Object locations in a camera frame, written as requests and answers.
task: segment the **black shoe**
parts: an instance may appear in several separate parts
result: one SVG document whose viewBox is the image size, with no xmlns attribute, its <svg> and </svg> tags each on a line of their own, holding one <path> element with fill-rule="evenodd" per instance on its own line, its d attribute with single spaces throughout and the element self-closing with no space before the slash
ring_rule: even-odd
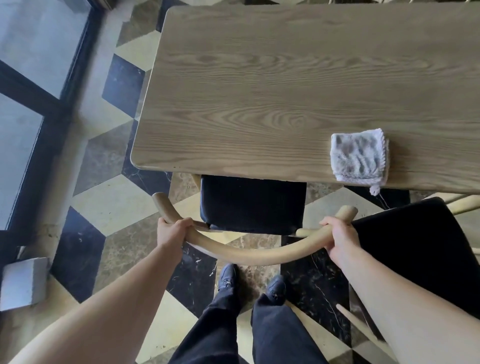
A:
<svg viewBox="0 0 480 364">
<path fill-rule="evenodd" d="M 273 277 L 268 284 L 265 294 L 273 304 L 278 306 L 283 305 L 285 303 L 285 296 L 287 294 L 285 278 L 281 274 L 277 274 L 275 277 Z"/>
<path fill-rule="evenodd" d="M 218 290 L 227 288 L 236 288 L 238 284 L 238 267 L 236 264 L 227 264 L 222 268 L 220 272 L 220 278 L 218 279 Z"/>
</svg>

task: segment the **table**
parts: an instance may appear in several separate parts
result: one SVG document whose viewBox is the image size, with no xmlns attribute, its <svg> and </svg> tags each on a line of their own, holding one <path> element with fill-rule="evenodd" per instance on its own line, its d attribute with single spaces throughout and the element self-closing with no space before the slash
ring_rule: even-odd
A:
<svg viewBox="0 0 480 364">
<path fill-rule="evenodd" d="M 388 187 L 480 194 L 480 4 L 174 7 L 131 158 L 335 182 L 331 134 L 374 128 Z"/>
</svg>

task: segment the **geometric floor pattern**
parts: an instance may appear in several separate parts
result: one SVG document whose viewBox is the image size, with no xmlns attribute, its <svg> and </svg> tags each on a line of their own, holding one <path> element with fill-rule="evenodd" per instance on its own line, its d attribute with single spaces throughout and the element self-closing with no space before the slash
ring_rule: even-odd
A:
<svg viewBox="0 0 480 364">
<path fill-rule="evenodd" d="M 53 192 L 46 199 L 39 226 L 35 254 L 53 258 L 48 298 L 3 316 L 0 363 L 8 362 L 42 329 L 124 274 L 155 247 L 158 212 L 151 194 L 168 194 L 181 215 L 201 220 L 200 194 L 189 174 L 139 170 L 130 162 L 168 8 L 277 3 L 303 6 L 328 0 L 125 0 L 108 13 L 72 126 L 72 139 L 66 142 L 64 163 L 57 166 L 58 181 L 53 179 Z M 377 198 L 370 196 L 367 188 L 309 183 L 303 226 L 316 228 L 323 216 L 335 214 L 342 205 L 356 206 L 360 218 L 429 194 L 383 189 Z M 475 226 L 477 217 L 465 218 L 465 224 Z M 475 228 L 469 232 L 472 239 L 477 236 Z M 295 241 L 265 234 L 205 234 L 244 248 L 272 248 Z M 137 364 L 167 363 L 216 292 L 224 262 L 188 245 L 183 253 Z M 242 292 L 245 307 L 237 322 L 239 354 L 244 362 L 253 364 L 252 304 L 279 272 L 293 287 L 288 304 L 331 364 L 394 363 L 336 309 L 339 303 L 363 319 L 346 278 L 325 251 L 280 266 L 241 267 L 242 278 L 250 287 Z"/>
</svg>

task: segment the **person's left arm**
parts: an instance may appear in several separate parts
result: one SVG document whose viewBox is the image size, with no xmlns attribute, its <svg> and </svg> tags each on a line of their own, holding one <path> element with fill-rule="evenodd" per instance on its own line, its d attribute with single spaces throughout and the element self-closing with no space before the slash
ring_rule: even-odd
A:
<svg viewBox="0 0 480 364">
<path fill-rule="evenodd" d="M 42 331 L 11 364 L 134 363 L 192 225 L 160 218 L 157 247 L 146 258 Z"/>
</svg>

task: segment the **towel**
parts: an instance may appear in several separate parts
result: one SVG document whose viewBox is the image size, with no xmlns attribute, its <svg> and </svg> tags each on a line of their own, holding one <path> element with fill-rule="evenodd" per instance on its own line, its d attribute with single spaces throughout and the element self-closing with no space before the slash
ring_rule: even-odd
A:
<svg viewBox="0 0 480 364">
<path fill-rule="evenodd" d="M 368 185 L 377 196 L 388 178 L 388 139 L 381 129 L 332 134 L 330 162 L 337 181 Z"/>
</svg>

